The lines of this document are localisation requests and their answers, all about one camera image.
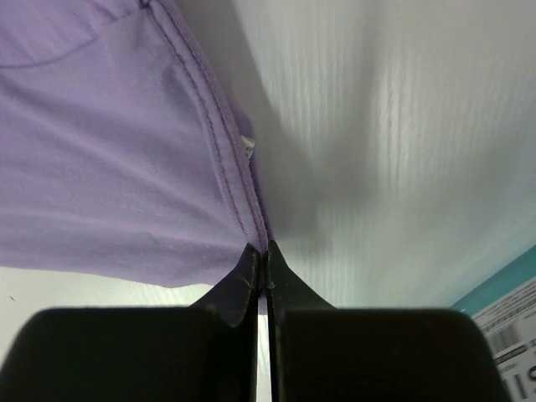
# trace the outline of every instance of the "textured white surface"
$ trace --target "textured white surface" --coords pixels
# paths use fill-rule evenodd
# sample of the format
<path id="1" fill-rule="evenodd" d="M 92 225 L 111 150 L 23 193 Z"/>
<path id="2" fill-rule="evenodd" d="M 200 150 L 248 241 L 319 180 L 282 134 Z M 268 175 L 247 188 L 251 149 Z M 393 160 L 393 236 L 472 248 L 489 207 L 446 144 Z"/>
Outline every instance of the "textured white surface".
<path id="1" fill-rule="evenodd" d="M 328 300 L 450 305 L 536 243 L 535 2 L 178 2 L 252 117 L 289 265 Z M 44 307 L 184 292 L 2 270 L 0 351 Z"/>

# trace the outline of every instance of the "lavender fabric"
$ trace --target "lavender fabric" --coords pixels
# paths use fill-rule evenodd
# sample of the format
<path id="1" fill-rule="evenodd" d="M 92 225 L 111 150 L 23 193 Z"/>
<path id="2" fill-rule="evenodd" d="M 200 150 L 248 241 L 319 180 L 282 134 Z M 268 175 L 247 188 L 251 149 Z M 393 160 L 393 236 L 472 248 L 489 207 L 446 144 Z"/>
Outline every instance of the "lavender fabric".
<path id="1" fill-rule="evenodd" d="M 173 0 L 0 2 L 0 265 L 215 283 L 266 232 Z"/>

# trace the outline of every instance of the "white label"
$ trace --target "white label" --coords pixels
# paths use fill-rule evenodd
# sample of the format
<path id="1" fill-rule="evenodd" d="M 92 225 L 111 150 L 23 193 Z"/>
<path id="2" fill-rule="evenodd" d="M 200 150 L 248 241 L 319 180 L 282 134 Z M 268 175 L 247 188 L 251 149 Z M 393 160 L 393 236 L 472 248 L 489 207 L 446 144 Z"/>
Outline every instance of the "white label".
<path id="1" fill-rule="evenodd" d="M 248 158 L 248 161 L 251 159 L 251 156 L 253 155 L 253 148 L 255 147 L 255 141 L 253 141 L 251 138 L 248 137 L 242 137 L 242 142 L 244 143 L 245 147 L 245 156 Z"/>
<path id="2" fill-rule="evenodd" d="M 514 402 L 536 402 L 536 279 L 478 314 L 502 383 Z"/>

